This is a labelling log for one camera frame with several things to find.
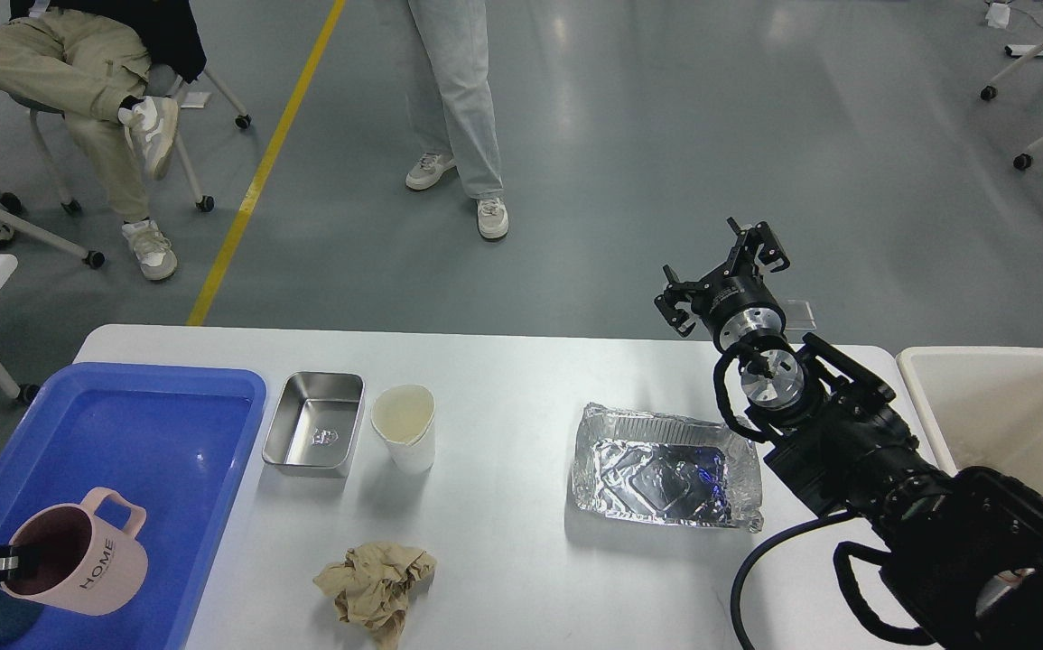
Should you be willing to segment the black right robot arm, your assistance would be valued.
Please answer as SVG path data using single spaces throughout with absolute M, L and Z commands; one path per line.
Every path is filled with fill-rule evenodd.
M 862 517 L 881 539 L 836 544 L 843 600 L 865 630 L 893 645 L 1043 649 L 1043 496 L 999 470 L 949 474 L 923 458 L 883 378 L 812 333 L 793 348 L 787 316 L 765 285 L 786 270 L 765 221 L 741 226 L 726 260 L 695 281 L 669 265 L 655 297 L 679 336 L 711 334 L 721 420 L 770 447 L 773 470 L 811 521 L 750 552 L 731 587 L 731 624 L 750 637 L 739 601 L 749 572 L 783 541 Z

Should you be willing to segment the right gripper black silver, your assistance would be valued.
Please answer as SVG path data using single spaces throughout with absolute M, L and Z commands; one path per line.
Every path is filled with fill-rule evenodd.
M 666 282 L 654 299 L 658 313 L 678 337 L 689 338 L 702 322 L 722 353 L 757 330 L 785 336 L 786 314 L 765 287 L 765 276 L 784 272 L 792 264 L 768 222 L 739 225 L 733 217 L 726 221 L 736 239 L 720 266 L 718 283 L 707 287 L 704 280 L 683 281 L 673 267 L 663 265 Z M 702 300 L 702 312 L 694 307 L 694 300 Z

